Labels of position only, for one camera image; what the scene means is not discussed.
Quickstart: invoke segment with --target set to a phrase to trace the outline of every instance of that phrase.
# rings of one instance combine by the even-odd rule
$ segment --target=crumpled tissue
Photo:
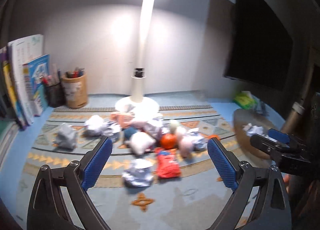
[[[204,151],[207,149],[207,142],[201,135],[199,128],[193,128],[187,131],[187,135],[191,136],[192,144],[195,151]]]
[[[59,148],[73,150],[77,145],[77,136],[78,133],[72,126],[63,123],[60,125],[55,142],[58,144]]]
[[[273,142],[277,142],[277,140],[269,137],[268,135],[265,135],[263,134],[263,127],[262,126],[256,126],[256,125],[253,125],[251,123],[248,123],[247,125],[245,125],[243,127],[243,130],[246,132],[247,136],[251,137],[252,135],[254,134],[259,134]]]
[[[145,159],[135,159],[130,162],[129,169],[122,173],[124,181],[133,187],[150,186],[153,180],[151,174],[152,163]]]
[[[86,133],[88,136],[108,136],[115,142],[119,138],[121,127],[114,121],[105,122],[103,118],[98,115],[93,115],[84,123]]]
[[[131,126],[143,130],[157,141],[160,141],[161,137],[169,132],[168,128],[163,125],[163,115],[160,113],[156,114],[155,117],[149,121],[133,119]]]

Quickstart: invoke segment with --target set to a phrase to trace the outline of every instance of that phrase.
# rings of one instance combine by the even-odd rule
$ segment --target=red snack bag
[[[181,172],[179,163],[176,161],[175,150],[156,148],[158,159],[157,175],[161,178],[179,177]]]

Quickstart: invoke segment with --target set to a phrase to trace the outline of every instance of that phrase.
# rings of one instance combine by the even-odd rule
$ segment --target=patterned carpet
[[[84,135],[83,123],[93,114],[107,119],[113,109],[84,109],[80,112],[68,109],[55,109],[42,128],[41,134],[30,150],[17,193],[17,219],[25,226],[32,187],[43,164],[51,168],[67,166],[72,160],[80,160],[98,143],[98,138]],[[204,137],[218,134],[221,143],[232,151],[239,160],[254,162],[239,148],[232,127],[210,106],[166,107],[160,111],[164,123],[177,119],[186,129],[199,127]],[[79,132],[78,147],[72,152],[58,149],[54,144],[56,128],[63,122],[72,125]],[[122,141],[114,143],[113,152],[99,176],[96,185],[88,190],[97,210],[112,229],[207,229],[211,226],[228,201],[231,190],[217,180],[219,174],[207,151],[193,152],[191,159],[183,159],[177,151],[177,160],[182,172],[181,178],[159,182],[155,177],[147,188],[129,189],[123,187],[121,173],[128,168],[135,156]],[[144,158],[153,163],[156,170],[156,158],[153,152]],[[76,215],[66,188],[61,188],[66,206],[73,223],[83,227]],[[254,203],[257,189],[251,198],[238,226],[245,223]]]
[[[222,144],[236,154],[242,152],[235,140],[234,132],[231,126],[219,115],[213,108],[204,106],[186,106],[186,107],[162,107],[160,111],[164,116],[164,124],[169,123],[170,119],[176,119],[186,129],[200,128],[202,135],[208,139],[210,135],[217,134],[221,138]],[[97,114],[104,119],[108,119],[112,108],[87,108],[81,109],[81,112],[68,110],[66,108],[57,108],[52,112],[48,121],[43,126],[40,135],[36,139],[30,153],[28,154],[24,171],[31,175],[38,173],[39,167],[48,164],[51,168],[67,166],[72,160],[80,160],[83,155],[92,150],[99,142],[100,138],[87,137],[85,134],[84,122],[93,114]],[[54,143],[58,126],[63,122],[72,125],[78,131],[77,148],[73,151],[59,149]],[[121,187],[121,173],[129,167],[130,161],[136,157],[123,143],[123,134],[118,142],[114,143],[113,151],[108,162],[100,175],[100,180],[96,186],[99,187]],[[156,170],[156,157],[153,152],[146,153],[144,158],[151,161],[154,165],[153,171]],[[177,160],[184,176],[193,175],[208,170],[204,162],[209,159],[207,151],[193,152],[192,158],[183,159],[177,152]],[[213,168],[212,162],[208,162],[210,168]]]

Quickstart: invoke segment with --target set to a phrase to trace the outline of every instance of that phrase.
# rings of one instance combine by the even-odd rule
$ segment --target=black mesh pen holder
[[[59,107],[66,104],[66,99],[61,83],[45,87],[45,94],[47,97],[48,105],[51,107]]]

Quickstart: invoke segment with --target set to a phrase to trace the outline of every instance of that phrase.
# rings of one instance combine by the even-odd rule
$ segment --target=stack of books
[[[6,118],[13,118],[13,113],[22,129],[47,108],[39,79],[49,75],[49,55],[43,54],[43,43],[43,35],[36,34],[11,41],[0,50],[0,79],[6,85],[0,99],[0,113]]]
[[[0,169],[18,130],[19,126],[14,120],[0,120]]]

